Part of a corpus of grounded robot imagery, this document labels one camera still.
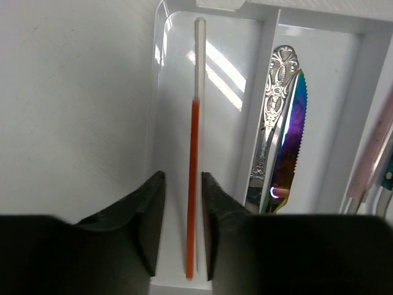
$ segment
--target red stick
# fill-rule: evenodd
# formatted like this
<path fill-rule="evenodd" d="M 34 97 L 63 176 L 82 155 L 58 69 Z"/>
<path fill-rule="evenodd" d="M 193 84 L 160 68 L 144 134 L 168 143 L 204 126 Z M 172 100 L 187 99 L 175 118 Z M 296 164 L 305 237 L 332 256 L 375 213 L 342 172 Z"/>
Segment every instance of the red stick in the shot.
<path fill-rule="evenodd" d="M 187 208 L 187 263 L 185 277 L 191 280 L 194 273 L 195 246 L 195 205 L 197 200 L 198 173 L 198 135 L 199 135 L 199 100 L 192 101 L 190 173 L 189 173 L 189 205 Z"/>

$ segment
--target chopstick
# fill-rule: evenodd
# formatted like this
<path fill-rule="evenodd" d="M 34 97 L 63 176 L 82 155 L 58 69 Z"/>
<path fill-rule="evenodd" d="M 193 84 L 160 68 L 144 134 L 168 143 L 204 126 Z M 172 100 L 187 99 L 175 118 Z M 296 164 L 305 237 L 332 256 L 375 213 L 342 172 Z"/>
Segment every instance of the chopstick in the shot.
<path fill-rule="evenodd" d="M 206 72 L 206 20 L 203 17 L 195 21 L 195 97 L 192 100 L 189 203 L 187 208 L 187 260 L 185 277 L 193 278 L 195 249 L 195 207 L 197 202 L 198 145 L 200 101 L 204 100 L 204 79 Z"/>

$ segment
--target rainbow-colored blade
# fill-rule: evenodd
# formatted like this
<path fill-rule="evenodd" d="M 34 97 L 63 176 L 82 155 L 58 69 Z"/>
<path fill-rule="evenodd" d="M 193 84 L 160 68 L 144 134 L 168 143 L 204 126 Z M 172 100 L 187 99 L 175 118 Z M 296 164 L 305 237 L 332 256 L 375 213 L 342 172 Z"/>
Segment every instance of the rainbow-colored blade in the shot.
<path fill-rule="evenodd" d="M 299 70 L 294 83 L 294 92 L 285 120 L 281 145 L 278 147 L 273 176 L 262 213 L 277 213 L 288 201 L 290 187 L 295 176 L 297 157 L 302 143 L 306 107 L 306 81 L 303 71 Z"/>

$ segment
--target white tray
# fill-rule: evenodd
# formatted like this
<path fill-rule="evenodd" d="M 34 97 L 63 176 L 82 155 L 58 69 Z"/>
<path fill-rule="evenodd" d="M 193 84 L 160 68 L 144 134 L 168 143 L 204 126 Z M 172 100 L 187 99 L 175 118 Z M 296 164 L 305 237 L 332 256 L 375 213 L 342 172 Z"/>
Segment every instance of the white tray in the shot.
<path fill-rule="evenodd" d="M 379 94 L 389 88 L 380 74 L 393 25 L 248 2 L 237 11 L 201 8 L 193 0 L 159 5 L 147 174 L 165 171 L 167 199 L 152 284 L 209 289 L 201 238 L 196 277 L 187 281 L 184 275 L 194 20 L 199 16 L 207 21 L 202 170 L 240 203 L 246 196 L 271 53 L 288 44 L 298 55 L 308 110 L 290 199 L 280 213 L 340 211 L 377 84 Z"/>

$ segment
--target pink handle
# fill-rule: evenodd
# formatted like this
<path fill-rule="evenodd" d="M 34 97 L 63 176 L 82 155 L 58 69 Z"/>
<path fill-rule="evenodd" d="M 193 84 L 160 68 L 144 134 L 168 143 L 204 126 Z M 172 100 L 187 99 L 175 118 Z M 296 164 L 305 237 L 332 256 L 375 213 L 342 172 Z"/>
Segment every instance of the pink handle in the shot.
<path fill-rule="evenodd" d="M 383 107 L 366 150 L 356 168 L 348 189 L 348 197 L 364 202 L 371 188 L 375 170 L 381 160 L 384 149 L 393 129 L 393 90 Z"/>

